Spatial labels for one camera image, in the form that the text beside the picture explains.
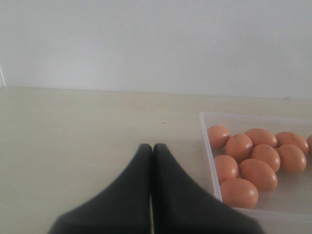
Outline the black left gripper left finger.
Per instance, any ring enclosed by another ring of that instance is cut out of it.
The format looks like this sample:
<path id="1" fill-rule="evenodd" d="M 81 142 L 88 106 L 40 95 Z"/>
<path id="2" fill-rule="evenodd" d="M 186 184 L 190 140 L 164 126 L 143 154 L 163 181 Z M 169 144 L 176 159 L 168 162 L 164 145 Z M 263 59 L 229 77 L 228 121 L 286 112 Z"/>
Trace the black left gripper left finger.
<path id="1" fill-rule="evenodd" d="M 151 233 L 152 148 L 138 147 L 124 171 L 91 200 L 55 221 L 51 234 Z"/>

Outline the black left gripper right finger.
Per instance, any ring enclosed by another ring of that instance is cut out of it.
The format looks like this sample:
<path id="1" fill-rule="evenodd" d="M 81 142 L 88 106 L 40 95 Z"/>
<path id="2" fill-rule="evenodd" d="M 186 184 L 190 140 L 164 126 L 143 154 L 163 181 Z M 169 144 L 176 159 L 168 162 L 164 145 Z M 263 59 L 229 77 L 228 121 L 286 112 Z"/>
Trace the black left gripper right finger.
<path id="1" fill-rule="evenodd" d="M 152 210 L 156 234 L 262 234 L 260 224 L 202 189 L 166 144 L 152 158 Z"/>

